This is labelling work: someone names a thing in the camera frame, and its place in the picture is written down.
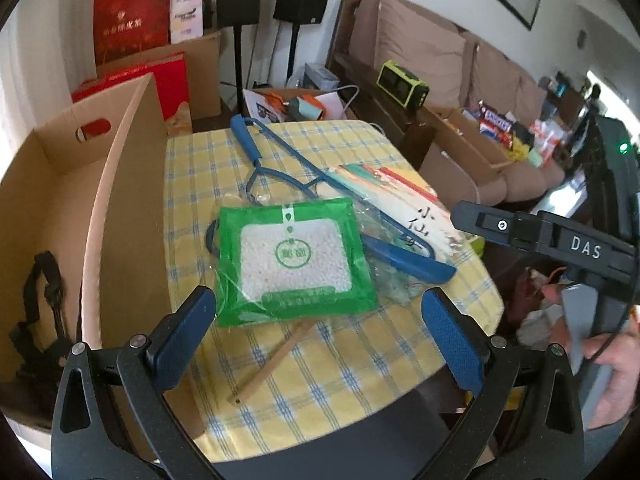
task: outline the red box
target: red box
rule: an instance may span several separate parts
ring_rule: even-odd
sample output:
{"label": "red box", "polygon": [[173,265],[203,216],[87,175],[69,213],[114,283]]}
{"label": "red box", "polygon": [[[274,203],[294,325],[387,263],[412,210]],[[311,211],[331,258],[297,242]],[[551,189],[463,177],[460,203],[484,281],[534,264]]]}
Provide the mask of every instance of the red box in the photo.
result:
{"label": "red box", "polygon": [[[152,73],[156,77],[158,98],[160,99],[162,116],[164,117],[169,137],[193,133],[189,106],[187,65],[184,62],[184,54],[139,64],[107,74],[99,79],[85,81],[71,95],[71,98],[74,102],[78,102],[85,97],[148,73]],[[95,137],[105,133],[100,124],[85,126],[82,131],[88,137]]]}
{"label": "red box", "polygon": [[95,63],[169,43],[170,0],[95,0]]}

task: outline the white granules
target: white granules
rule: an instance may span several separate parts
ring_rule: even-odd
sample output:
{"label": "white granules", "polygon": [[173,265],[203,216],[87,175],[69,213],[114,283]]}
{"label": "white granules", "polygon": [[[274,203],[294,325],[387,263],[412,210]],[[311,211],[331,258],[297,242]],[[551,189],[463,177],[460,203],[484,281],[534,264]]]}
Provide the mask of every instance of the white granules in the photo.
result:
{"label": "white granules", "polygon": [[332,286],[351,290],[351,272],[335,220],[251,224],[240,234],[240,283],[249,301],[263,294]]}

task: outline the speaker stand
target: speaker stand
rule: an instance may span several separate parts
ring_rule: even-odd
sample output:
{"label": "speaker stand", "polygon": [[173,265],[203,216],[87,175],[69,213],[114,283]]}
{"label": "speaker stand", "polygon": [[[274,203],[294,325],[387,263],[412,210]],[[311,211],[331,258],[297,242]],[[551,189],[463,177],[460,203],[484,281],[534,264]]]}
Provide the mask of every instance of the speaker stand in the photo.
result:
{"label": "speaker stand", "polygon": [[244,95],[242,94],[242,25],[234,25],[234,57],[236,58],[236,98],[238,113],[244,115]]}
{"label": "speaker stand", "polygon": [[296,49],[298,48],[298,34],[300,33],[300,24],[293,23],[291,27],[291,46],[289,47],[289,66],[287,67],[287,80],[285,85],[293,75],[293,65],[296,62]]}

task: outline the green and black radio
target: green and black radio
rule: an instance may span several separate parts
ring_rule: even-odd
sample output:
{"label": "green and black radio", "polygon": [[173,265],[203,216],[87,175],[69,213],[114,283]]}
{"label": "green and black radio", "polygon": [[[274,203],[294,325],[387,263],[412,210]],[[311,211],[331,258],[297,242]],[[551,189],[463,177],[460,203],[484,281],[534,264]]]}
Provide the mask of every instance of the green and black radio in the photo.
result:
{"label": "green and black radio", "polygon": [[378,86],[398,104],[411,112],[422,108],[429,86],[395,61],[387,61],[380,70]]}

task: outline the metal screw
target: metal screw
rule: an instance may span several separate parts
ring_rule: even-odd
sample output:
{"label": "metal screw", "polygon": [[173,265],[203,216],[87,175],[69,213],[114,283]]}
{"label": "metal screw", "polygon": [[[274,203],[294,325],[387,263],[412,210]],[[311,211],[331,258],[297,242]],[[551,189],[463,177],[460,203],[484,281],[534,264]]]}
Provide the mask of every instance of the metal screw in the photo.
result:
{"label": "metal screw", "polygon": [[491,338],[491,344],[494,346],[494,348],[507,348],[507,340],[500,335],[494,335]]}
{"label": "metal screw", "polygon": [[558,357],[562,357],[564,355],[564,348],[562,348],[559,344],[556,344],[556,343],[551,345],[551,351],[554,353],[554,355],[557,355]]}
{"label": "metal screw", "polygon": [[85,348],[86,347],[84,346],[84,343],[76,343],[75,345],[73,345],[71,353],[73,355],[80,355],[82,352],[84,352]]}
{"label": "metal screw", "polygon": [[129,346],[131,348],[140,348],[146,343],[146,336],[144,334],[138,334],[129,339]]}

